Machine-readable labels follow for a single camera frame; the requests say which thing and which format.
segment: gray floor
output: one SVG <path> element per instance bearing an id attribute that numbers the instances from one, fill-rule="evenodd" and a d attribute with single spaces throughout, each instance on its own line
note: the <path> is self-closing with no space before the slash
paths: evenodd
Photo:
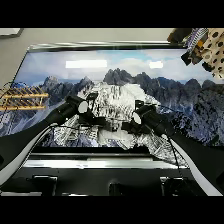
<path id="1" fill-rule="evenodd" d="M 26 28 L 0 39 L 0 86 L 14 77 L 31 44 L 85 41 L 165 41 L 173 28 Z"/>

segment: beige dotted object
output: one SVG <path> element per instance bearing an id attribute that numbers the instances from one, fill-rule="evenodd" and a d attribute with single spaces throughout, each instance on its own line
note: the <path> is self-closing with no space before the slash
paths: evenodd
<path id="1" fill-rule="evenodd" d="M 224 28 L 208 28 L 208 39 L 203 44 L 201 56 L 212 67 L 212 73 L 224 78 Z"/>

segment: screen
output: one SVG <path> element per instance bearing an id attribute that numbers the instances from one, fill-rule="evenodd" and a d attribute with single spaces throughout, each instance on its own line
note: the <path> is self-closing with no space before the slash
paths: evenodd
<path id="1" fill-rule="evenodd" d="M 68 95 L 86 98 L 97 92 L 96 116 L 129 121 L 135 100 L 165 107 L 176 129 L 207 146 L 224 145 L 223 81 L 212 77 L 202 62 L 188 66 L 181 56 L 185 49 L 98 50 L 27 53 L 15 77 L 19 87 L 40 87 L 49 97 L 42 110 L 1 112 L 0 135 L 27 129 L 44 119 Z M 98 132 L 97 127 L 77 127 L 77 116 L 49 133 L 41 146 L 119 146 L 148 148 L 167 142 L 154 135 L 133 136 L 125 132 Z"/>

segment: sky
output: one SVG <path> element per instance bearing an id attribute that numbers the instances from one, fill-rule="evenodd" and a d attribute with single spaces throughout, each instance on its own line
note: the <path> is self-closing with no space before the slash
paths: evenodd
<path id="1" fill-rule="evenodd" d="M 80 80 L 85 76 L 93 81 L 103 80 L 109 69 L 120 68 L 132 76 L 145 72 L 151 78 L 165 77 L 182 83 L 194 78 L 200 84 L 209 79 L 223 83 L 205 71 L 202 62 L 185 65 L 181 56 L 185 49 L 147 49 L 147 50 L 99 50 L 99 51 L 62 51 L 27 53 L 15 82 L 27 85 L 42 84 L 46 77 L 55 76 L 60 81 Z M 107 60 L 105 68 L 66 68 L 66 61 Z M 162 61 L 163 68 L 151 69 L 149 63 Z"/>

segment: black dot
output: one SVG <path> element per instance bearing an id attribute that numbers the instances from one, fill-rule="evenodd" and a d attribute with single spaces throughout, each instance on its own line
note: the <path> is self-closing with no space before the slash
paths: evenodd
<path id="1" fill-rule="evenodd" d="M 215 32 L 215 33 L 212 34 L 212 37 L 215 38 L 215 37 L 217 37 L 218 35 L 219 35 L 219 33 L 218 33 L 218 32 Z"/>
<path id="2" fill-rule="evenodd" d="M 223 42 L 219 42 L 219 43 L 218 43 L 218 46 L 219 46 L 219 47 L 222 47 L 222 45 L 223 45 Z"/>

